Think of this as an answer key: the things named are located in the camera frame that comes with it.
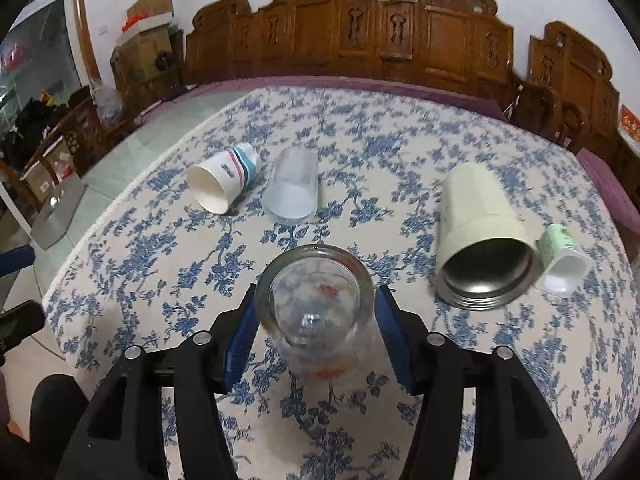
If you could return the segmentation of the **printed clear glass cup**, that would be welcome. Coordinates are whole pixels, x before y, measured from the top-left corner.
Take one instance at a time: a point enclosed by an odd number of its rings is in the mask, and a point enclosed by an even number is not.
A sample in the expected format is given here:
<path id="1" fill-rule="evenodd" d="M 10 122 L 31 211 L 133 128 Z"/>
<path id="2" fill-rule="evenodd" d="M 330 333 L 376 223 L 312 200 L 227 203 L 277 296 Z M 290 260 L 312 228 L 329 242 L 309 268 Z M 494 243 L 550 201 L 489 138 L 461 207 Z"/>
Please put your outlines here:
<path id="1" fill-rule="evenodd" d="M 296 376 L 330 382 L 360 367 L 369 352 L 374 285 L 342 248 L 282 252 L 262 272 L 254 301 L 259 323 Z"/>

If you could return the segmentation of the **small green white cup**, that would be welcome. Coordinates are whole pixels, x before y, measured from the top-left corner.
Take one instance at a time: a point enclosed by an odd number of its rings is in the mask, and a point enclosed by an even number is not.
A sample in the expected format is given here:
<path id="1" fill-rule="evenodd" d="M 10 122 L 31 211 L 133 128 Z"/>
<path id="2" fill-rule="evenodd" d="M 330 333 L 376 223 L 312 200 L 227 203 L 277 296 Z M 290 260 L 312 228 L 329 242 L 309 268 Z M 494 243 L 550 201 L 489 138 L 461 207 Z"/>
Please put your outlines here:
<path id="1" fill-rule="evenodd" d="M 569 297 L 585 281 L 594 262 L 575 243 L 567 226 L 552 223 L 537 242 L 542 272 L 536 289 Z"/>

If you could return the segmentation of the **cream steel thermos cup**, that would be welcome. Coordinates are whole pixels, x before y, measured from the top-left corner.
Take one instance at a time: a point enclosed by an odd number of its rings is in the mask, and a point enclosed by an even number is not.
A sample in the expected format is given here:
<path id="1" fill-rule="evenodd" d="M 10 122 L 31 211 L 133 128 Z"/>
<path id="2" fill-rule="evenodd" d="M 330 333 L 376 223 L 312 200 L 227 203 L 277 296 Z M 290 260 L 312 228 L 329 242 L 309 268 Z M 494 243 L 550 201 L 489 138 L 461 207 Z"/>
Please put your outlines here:
<path id="1" fill-rule="evenodd" d="M 436 294 L 453 307 L 492 310 L 525 294 L 540 272 L 534 238 L 496 175 L 475 162 L 449 171 L 440 194 Z"/>

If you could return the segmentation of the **striped white paper cup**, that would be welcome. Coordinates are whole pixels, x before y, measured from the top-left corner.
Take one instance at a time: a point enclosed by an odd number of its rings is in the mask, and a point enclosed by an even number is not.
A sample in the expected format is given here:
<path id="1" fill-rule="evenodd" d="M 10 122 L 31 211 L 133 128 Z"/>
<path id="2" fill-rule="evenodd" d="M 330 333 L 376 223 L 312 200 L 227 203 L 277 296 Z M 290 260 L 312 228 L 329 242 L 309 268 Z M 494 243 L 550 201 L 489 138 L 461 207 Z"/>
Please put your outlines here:
<path id="1" fill-rule="evenodd" d="M 258 151 L 243 142 L 192 166 L 186 172 L 186 182 L 205 210 L 225 214 L 261 169 Z"/>

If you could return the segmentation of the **clear plastic cup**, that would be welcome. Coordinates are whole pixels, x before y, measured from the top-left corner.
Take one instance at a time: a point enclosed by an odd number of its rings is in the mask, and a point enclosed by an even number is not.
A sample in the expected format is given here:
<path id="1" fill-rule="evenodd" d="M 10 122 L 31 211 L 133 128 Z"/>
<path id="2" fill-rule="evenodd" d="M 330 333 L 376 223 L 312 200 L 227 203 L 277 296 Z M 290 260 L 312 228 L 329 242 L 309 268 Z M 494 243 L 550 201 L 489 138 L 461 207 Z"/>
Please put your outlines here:
<path id="1" fill-rule="evenodd" d="M 295 226 L 309 221 L 319 200 L 318 155 L 309 148 L 286 148 L 274 162 L 262 193 L 262 209 L 275 222 Z"/>

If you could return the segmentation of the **blue floral tablecloth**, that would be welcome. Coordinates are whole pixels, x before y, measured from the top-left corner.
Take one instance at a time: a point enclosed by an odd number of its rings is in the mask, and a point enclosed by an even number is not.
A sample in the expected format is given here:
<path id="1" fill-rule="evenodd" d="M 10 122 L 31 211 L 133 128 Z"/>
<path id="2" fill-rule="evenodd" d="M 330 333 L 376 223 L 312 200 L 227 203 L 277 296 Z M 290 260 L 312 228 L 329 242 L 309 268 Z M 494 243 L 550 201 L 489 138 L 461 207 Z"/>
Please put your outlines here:
<path id="1" fill-rule="evenodd" d="M 592 479 L 639 415 L 639 305 L 570 151 L 404 96 L 263 88 L 188 131 L 44 297 L 115 477 Z"/>

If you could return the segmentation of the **cardboard boxes stack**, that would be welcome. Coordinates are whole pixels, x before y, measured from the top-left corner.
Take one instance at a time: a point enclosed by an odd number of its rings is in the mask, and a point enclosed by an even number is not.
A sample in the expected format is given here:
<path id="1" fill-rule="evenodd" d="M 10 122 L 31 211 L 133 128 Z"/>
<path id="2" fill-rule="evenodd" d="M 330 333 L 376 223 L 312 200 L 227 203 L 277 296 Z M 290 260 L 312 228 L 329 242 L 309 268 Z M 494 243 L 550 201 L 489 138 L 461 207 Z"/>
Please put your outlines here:
<path id="1" fill-rule="evenodd" d="M 172 0 L 138 0 L 127 10 L 110 63 L 129 114 L 169 99 L 182 87 L 182 36 Z"/>

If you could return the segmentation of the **carved wooden sofa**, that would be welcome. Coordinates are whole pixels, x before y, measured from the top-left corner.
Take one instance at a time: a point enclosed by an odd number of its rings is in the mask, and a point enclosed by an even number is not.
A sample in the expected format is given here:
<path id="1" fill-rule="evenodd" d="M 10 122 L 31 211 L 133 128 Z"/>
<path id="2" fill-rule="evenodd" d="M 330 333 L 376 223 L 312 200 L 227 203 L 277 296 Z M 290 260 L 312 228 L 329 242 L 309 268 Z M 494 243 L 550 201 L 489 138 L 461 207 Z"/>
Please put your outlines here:
<path id="1" fill-rule="evenodd" d="M 333 76 L 416 84 L 489 100 L 514 125 L 573 151 L 612 159 L 620 144 L 612 67 L 560 21 L 513 69 L 513 29 L 495 0 L 219 0 L 194 15 L 191 84 L 267 76 Z"/>

